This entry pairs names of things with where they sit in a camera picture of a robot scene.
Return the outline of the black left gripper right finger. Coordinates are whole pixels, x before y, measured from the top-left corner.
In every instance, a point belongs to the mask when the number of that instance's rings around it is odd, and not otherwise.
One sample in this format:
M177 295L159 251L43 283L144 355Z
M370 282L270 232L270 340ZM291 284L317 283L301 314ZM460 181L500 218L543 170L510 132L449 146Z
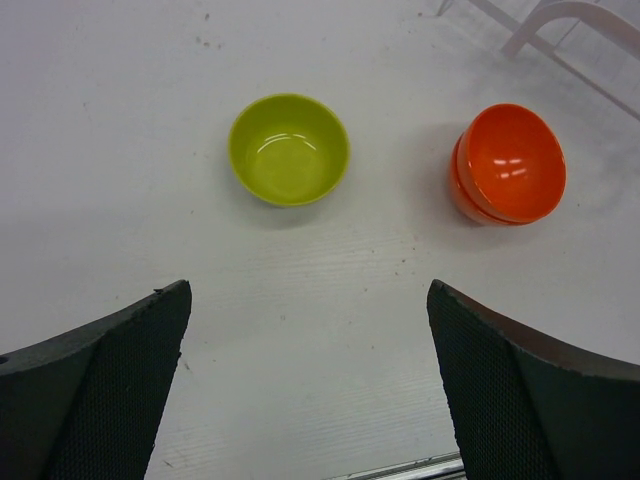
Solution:
M636 479L639 368L435 280L429 326L469 479Z

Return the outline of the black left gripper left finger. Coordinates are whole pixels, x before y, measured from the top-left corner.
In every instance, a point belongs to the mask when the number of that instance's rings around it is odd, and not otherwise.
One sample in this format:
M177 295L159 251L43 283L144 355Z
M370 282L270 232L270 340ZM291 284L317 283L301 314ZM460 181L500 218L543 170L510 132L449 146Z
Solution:
M144 478L191 307L179 280L2 354L2 478Z

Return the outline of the orange bowl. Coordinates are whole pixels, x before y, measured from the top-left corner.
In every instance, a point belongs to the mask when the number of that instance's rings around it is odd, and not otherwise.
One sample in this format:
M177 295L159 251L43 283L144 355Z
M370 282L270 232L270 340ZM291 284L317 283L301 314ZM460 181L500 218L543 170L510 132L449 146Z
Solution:
M486 226L509 226L509 223L492 217L479 209L463 188L457 170L457 153L460 140L461 138L458 138L453 147L448 169L449 192L453 203L461 214L478 224Z
M535 112L516 104L481 111L460 138L457 170L473 202L510 223L533 223L560 203L567 181L562 147Z

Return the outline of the lime green bowl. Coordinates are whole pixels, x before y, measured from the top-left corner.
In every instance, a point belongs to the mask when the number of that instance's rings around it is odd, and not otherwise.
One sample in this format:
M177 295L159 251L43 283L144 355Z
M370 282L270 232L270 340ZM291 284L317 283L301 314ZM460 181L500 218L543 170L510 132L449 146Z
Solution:
M323 103L278 93L248 105L228 135L228 156L239 183L277 207L313 204L348 171L351 144L338 116Z

